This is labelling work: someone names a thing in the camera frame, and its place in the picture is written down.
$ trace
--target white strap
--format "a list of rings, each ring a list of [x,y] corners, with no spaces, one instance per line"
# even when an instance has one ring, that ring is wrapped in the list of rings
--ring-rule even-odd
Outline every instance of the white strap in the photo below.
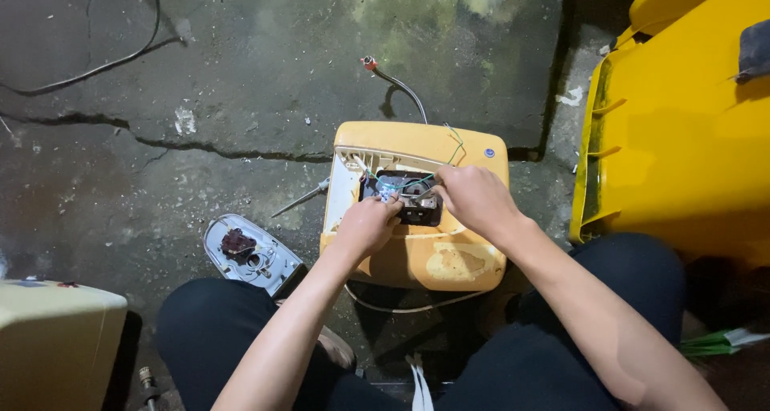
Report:
[[[412,411],[434,411],[433,400],[430,398],[428,383],[423,373],[423,361],[415,352],[414,358],[407,356],[407,362],[412,368],[414,376],[414,399],[412,399]]]

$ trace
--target green wire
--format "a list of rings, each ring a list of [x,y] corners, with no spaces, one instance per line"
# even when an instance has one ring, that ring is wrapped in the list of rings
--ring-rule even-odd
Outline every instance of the green wire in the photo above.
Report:
[[[454,135],[455,135],[455,136],[457,136],[457,140],[459,140],[459,141],[460,141],[460,144],[459,144],[459,145],[457,145],[457,148],[455,148],[455,149],[454,149],[454,153],[452,154],[452,157],[450,157],[450,158],[449,158],[449,160],[447,161],[447,164],[451,164],[451,163],[452,163],[452,160],[454,160],[454,156],[455,156],[455,155],[457,155],[457,151],[458,151],[458,150],[460,150],[460,148],[462,148],[462,147],[463,147],[463,138],[461,138],[461,137],[460,137],[460,135],[457,133],[457,131],[455,131],[455,130],[454,130],[452,127],[450,127],[449,125],[447,125],[447,128],[449,128],[450,130],[452,130],[452,133],[454,133]],[[404,184],[404,185],[391,185],[391,184],[388,184],[387,182],[383,182],[382,180],[380,180],[380,179],[379,179],[379,178],[378,178],[378,177],[377,177],[375,174],[373,174],[373,173],[372,173],[372,171],[371,171],[371,170],[369,170],[369,168],[367,168],[367,173],[368,173],[369,175],[373,176],[373,177],[374,177],[374,179],[376,179],[376,180],[377,180],[377,182],[379,182],[379,183],[380,183],[380,184],[381,184],[381,185],[382,185],[384,188],[389,188],[390,190],[399,190],[399,189],[401,189],[401,188],[407,188],[407,187],[409,187],[409,186],[411,186],[411,185],[419,184],[419,183],[423,182],[424,180],[430,179],[430,178],[432,178],[433,176],[435,176],[435,175],[436,175],[436,174],[430,174],[430,175],[428,175],[427,177],[425,177],[425,178],[423,178],[423,179],[420,179],[420,180],[413,180],[413,181],[412,181],[412,182],[410,182],[409,184]]]

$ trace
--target dark pants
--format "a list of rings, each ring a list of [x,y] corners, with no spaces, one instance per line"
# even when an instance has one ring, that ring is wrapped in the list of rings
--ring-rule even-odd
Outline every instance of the dark pants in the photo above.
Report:
[[[671,249],[646,235],[617,234],[574,249],[571,256],[670,343],[679,343],[685,280]],[[263,289],[241,281],[203,278],[172,292],[161,307],[156,340],[187,411],[211,408],[276,309]],[[516,319],[470,358],[436,403],[437,411],[618,408],[537,292],[522,297]],[[317,346],[294,408],[408,406],[334,365]]]

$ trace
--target screwdriver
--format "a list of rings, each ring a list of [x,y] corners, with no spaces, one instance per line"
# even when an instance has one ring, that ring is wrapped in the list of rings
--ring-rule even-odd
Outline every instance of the screwdriver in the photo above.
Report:
[[[315,196],[316,194],[319,194],[321,191],[326,190],[327,188],[329,188],[329,182],[331,181],[331,179],[332,179],[332,177],[329,177],[329,178],[327,178],[325,180],[322,180],[320,183],[318,183],[318,187],[314,188],[312,191],[310,191],[307,194],[305,194],[302,198],[294,200],[294,202],[288,204],[287,206],[283,207],[280,210],[277,210],[275,212],[275,214],[270,216],[270,218],[272,219],[273,217],[277,216],[278,214],[280,214],[280,213],[282,213],[282,212],[284,212],[286,210],[292,209],[292,208],[296,207],[298,204],[303,203],[305,200],[313,198],[313,196]]]

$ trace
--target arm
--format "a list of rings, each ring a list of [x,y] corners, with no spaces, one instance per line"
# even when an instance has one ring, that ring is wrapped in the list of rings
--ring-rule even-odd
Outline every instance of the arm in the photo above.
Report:
[[[342,285],[390,238],[402,207],[397,197],[367,198],[347,211],[333,243],[254,339],[212,410],[291,409]]]
[[[449,212],[525,273],[613,396],[642,409],[726,409],[655,328],[516,208],[496,175],[444,166],[437,176]]]

